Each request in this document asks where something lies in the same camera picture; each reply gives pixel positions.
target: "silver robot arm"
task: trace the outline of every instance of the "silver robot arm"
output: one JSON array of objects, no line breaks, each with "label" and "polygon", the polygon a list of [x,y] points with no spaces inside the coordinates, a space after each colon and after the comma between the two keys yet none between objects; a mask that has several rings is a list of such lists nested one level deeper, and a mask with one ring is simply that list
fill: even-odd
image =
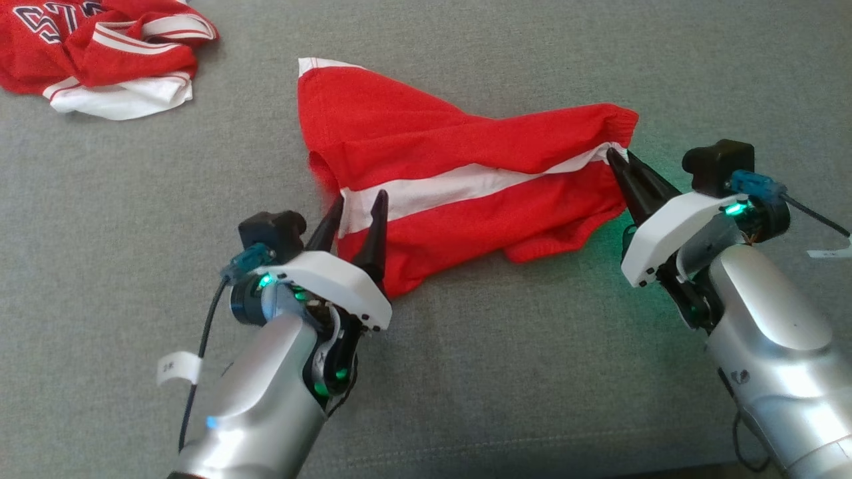
[{"label": "silver robot arm", "polygon": [[852,367],[808,299],[758,250],[730,246],[710,281],[722,318],[707,351],[779,469],[852,477]]},{"label": "silver robot arm", "polygon": [[233,284],[234,316],[261,329],[212,390],[204,435],[182,448],[169,479],[298,475],[354,387],[360,336],[390,323],[382,291],[387,205],[381,192],[353,263],[328,252],[342,199],[305,247],[298,240],[304,220],[295,213],[262,213],[240,225],[245,254],[222,275]]},{"label": "silver robot arm", "polygon": [[819,311],[751,246],[788,228],[783,185],[755,175],[753,147],[737,141],[684,156],[695,190],[685,194],[630,152],[607,159],[635,222],[622,272],[633,286],[659,282],[687,326],[707,332],[739,411],[734,433],[741,418],[789,477],[852,477],[852,366]]}]

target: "red jersey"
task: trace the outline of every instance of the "red jersey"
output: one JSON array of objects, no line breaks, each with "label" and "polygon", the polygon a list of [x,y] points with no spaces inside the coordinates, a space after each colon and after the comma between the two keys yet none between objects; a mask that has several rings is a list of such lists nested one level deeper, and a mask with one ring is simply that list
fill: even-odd
[{"label": "red jersey", "polygon": [[0,86],[60,111],[136,118],[190,99],[193,47],[217,37],[178,0],[0,0]]},{"label": "red jersey", "polygon": [[343,196],[337,254],[351,261],[387,192],[389,297],[492,251],[522,263],[583,247],[625,210],[607,150],[624,156],[639,117],[612,104],[514,118],[470,115],[341,61],[299,60],[308,164]]}]

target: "green led light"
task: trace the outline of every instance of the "green led light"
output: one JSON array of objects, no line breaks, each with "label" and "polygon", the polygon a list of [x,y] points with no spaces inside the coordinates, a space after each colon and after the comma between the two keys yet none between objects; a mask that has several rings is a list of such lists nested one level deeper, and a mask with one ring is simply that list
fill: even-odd
[{"label": "green led light", "polygon": [[314,390],[318,395],[328,396],[328,388],[325,387],[325,384],[314,383]]},{"label": "green led light", "polygon": [[271,274],[267,274],[261,278],[261,282],[257,284],[257,287],[265,288],[272,284],[275,281],[275,278]]},{"label": "green led light", "polygon": [[742,203],[734,203],[733,205],[725,208],[725,214],[728,216],[737,216],[746,211],[747,207],[747,205],[743,205]]}]

